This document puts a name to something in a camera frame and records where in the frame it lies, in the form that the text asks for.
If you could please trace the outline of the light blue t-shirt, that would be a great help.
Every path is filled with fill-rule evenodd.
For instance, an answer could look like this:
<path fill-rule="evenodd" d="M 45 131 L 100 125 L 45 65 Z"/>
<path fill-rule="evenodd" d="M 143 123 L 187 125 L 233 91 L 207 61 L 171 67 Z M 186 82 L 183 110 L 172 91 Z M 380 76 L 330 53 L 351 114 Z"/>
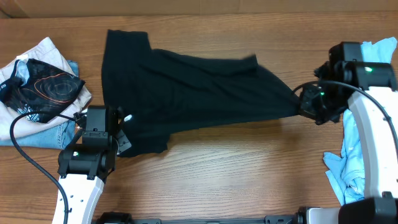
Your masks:
<path fill-rule="evenodd" d="M 375 44 L 363 42 L 361 52 L 365 62 L 391 63 L 397 39 L 390 37 Z M 325 152 L 323 161 L 331 187 L 341 205 L 364 199 L 365 173 L 358 127 L 350 110 L 343 113 L 341 155 Z"/>

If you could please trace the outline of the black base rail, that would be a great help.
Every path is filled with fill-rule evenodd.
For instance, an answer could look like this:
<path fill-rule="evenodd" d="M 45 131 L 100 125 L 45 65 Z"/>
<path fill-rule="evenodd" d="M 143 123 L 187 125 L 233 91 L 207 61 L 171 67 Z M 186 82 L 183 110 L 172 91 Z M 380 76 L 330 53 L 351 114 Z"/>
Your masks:
<path fill-rule="evenodd" d="M 339 224 L 338 208 L 308 208 L 293 215 L 266 215 L 264 218 L 221 218 L 161 220 L 159 218 L 133 219 L 129 213 L 107 212 L 94 224 Z"/>

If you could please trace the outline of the beige folded garment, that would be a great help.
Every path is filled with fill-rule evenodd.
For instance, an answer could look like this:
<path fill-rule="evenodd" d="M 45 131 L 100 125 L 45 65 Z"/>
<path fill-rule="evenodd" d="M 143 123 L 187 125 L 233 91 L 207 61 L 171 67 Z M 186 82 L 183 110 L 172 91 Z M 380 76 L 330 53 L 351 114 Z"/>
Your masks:
<path fill-rule="evenodd" d="M 49 37 L 44 38 L 35 47 L 18 55 L 16 59 L 36 59 L 53 65 L 65 72 L 71 73 L 75 76 L 76 73 L 72 71 L 71 66 L 67 63 L 64 56 L 60 53 L 58 48 L 54 45 Z M 83 87 L 77 99 L 69 105 L 62 114 L 71 117 L 73 113 L 80 112 L 91 100 L 91 93 L 86 87 Z M 14 109 L 1 103 L 1 139 L 8 140 L 10 138 L 11 123 L 19 116 L 19 113 Z M 32 122 L 27 118 L 20 119 L 14 126 L 15 137 L 24 137 L 31 134 L 39 133 L 50 128 L 54 128 L 66 121 L 65 118 L 53 118 L 48 123 Z"/>

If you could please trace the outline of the black patterned folded shirt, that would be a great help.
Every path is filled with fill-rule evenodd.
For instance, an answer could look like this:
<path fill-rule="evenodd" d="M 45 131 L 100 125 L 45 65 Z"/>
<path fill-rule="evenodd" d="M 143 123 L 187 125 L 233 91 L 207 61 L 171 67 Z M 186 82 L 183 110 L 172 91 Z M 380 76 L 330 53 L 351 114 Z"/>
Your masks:
<path fill-rule="evenodd" d="M 11 77 L 1 83 L 1 102 L 27 119 L 46 123 L 70 106 L 85 82 L 36 59 L 16 60 Z"/>

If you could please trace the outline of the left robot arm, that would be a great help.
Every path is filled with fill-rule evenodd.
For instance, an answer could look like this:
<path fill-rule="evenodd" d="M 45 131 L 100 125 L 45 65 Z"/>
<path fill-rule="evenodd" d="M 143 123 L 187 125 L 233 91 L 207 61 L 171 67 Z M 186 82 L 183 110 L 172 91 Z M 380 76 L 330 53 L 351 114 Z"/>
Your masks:
<path fill-rule="evenodd" d="M 75 113 L 79 126 L 58 156 L 58 193 L 53 223 L 91 223 L 106 179 L 116 167 L 124 114 L 121 108 L 89 106 Z"/>

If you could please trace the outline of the blue denim jeans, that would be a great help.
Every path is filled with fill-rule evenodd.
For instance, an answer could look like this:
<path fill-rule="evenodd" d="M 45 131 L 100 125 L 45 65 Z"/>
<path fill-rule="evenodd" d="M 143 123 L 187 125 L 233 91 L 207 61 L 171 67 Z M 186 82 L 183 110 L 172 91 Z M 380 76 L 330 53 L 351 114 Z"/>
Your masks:
<path fill-rule="evenodd" d="M 71 67 L 73 73 L 79 76 L 78 63 L 72 60 L 67 60 L 67 63 Z M 24 84 L 27 83 L 29 78 L 29 72 L 27 65 L 24 62 L 19 62 L 16 65 L 15 75 L 17 78 L 21 78 Z M 31 107 L 25 106 L 24 109 L 18 109 L 17 115 L 33 111 Z M 26 121 L 33 119 L 33 121 L 38 121 L 38 114 L 29 115 L 26 117 Z M 31 134 L 21 138 L 17 138 L 17 143 L 20 146 L 28 147 L 42 147 L 42 148 L 52 148 L 52 149 L 64 149 L 67 144 L 73 139 L 75 134 L 75 122 L 66 120 L 64 123 L 58 126 L 46 129 L 39 133 Z M 1 140 L 1 146 L 13 146 L 10 139 Z"/>

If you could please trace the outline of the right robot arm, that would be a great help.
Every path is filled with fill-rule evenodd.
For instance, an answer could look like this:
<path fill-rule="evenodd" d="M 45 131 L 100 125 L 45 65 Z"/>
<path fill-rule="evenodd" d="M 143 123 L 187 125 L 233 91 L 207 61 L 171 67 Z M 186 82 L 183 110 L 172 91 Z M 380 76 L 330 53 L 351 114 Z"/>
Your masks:
<path fill-rule="evenodd" d="M 349 109 L 364 159 L 364 200 L 341 208 L 301 208 L 294 223 L 397 223 L 397 81 L 391 64 L 365 62 L 358 42 L 341 42 L 298 86 L 300 115 L 317 125 Z"/>

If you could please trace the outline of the black t-shirt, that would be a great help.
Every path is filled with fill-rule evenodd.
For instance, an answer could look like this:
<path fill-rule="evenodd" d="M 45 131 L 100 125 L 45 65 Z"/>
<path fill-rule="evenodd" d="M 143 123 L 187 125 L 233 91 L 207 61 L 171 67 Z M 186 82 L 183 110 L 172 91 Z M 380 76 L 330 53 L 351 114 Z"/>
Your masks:
<path fill-rule="evenodd" d="M 127 120 L 122 157 L 161 153 L 171 134 L 298 113 L 299 99 L 255 55 L 207 59 L 152 49 L 145 32 L 109 30 L 101 69 L 104 103 Z"/>

